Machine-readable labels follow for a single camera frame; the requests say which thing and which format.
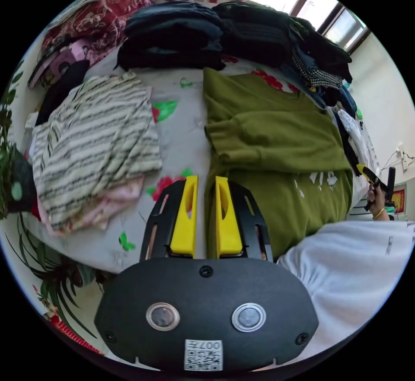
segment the pink cloth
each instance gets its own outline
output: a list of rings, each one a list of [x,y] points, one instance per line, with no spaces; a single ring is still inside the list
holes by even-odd
[[[107,228],[109,219],[134,204],[141,193],[144,176],[127,181],[125,184],[106,191],[102,196],[86,206],[72,218],[60,231],[52,229],[48,214],[38,199],[39,216],[51,236],[68,235],[75,230],[95,225],[101,230]]]

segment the screw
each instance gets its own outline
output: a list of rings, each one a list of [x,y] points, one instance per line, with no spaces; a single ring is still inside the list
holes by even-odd
[[[295,343],[297,345],[302,345],[305,341],[307,341],[307,339],[308,339],[308,333],[303,332],[297,336],[297,338],[295,339]]]
[[[213,274],[213,269],[210,266],[202,266],[199,270],[202,277],[210,277]]]
[[[110,343],[117,342],[117,338],[115,337],[115,335],[112,332],[109,332],[109,331],[105,332],[105,338]]]

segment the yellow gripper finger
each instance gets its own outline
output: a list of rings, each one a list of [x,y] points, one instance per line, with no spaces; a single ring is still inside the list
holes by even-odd
[[[198,177],[186,177],[186,184],[177,214],[170,250],[173,254],[195,257]]]
[[[216,177],[216,256],[238,255],[242,240],[230,195],[228,179]]]

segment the qr code label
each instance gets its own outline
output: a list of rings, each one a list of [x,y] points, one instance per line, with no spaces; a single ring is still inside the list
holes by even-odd
[[[185,370],[222,371],[222,341],[186,339]]]

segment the red poster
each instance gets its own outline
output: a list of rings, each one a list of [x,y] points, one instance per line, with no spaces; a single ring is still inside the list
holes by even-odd
[[[396,212],[398,214],[403,213],[405,211],[405,190],[394,191],[392,201],[396,205]]]

